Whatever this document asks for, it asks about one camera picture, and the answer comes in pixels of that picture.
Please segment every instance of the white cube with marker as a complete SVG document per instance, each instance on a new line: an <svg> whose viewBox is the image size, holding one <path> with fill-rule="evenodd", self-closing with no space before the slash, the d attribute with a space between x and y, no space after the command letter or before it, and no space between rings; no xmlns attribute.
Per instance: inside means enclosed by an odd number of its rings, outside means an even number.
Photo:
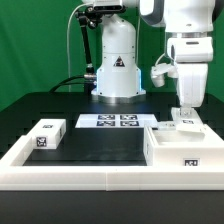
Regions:
<svg viewBox="0 0 224 224"><path fill-rule="evenodd" d="M41 119L28 133L34 149L56 149L66 132L65 119Z"/></svg>

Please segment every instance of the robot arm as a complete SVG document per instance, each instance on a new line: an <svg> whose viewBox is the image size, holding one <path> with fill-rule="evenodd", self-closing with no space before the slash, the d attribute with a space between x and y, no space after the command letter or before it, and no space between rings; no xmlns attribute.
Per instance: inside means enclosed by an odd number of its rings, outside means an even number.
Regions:
<svg viewBox="0 0 224 224"><path fill-rule="evenodd" d="M222 0L140 0L141 16L146 23L166 27L165 55L171 59L170 65L153 67L152 78L157 86L163 83L163 73L177 78L183 114L202 104L207 63L213 59L212 38L208 33L213 31L213 20L220 13L220 6L223 7Z"/></svg>

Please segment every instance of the black table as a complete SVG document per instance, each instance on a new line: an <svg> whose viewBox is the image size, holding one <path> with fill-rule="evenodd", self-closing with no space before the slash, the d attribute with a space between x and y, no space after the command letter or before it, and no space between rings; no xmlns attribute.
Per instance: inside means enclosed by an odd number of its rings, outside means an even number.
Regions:
<svg viewBox="0 0 224 224"><path fill-rule="evenodd" d="M67 132L59 149L35 151L25 165L145 166L142 129L75 129L78 116L147 113L166 121L171 120L173 106L178 106L174 93L151 93L143 102L123 105L93 102L82 93L31 93L0 113L0 157L39 119L64 118ZM206 95L197 111L224 139L224 103ZM76 153L73 145L78 146ZM0 223L4 224L223 222L223 191L0 192Z"/></svg>

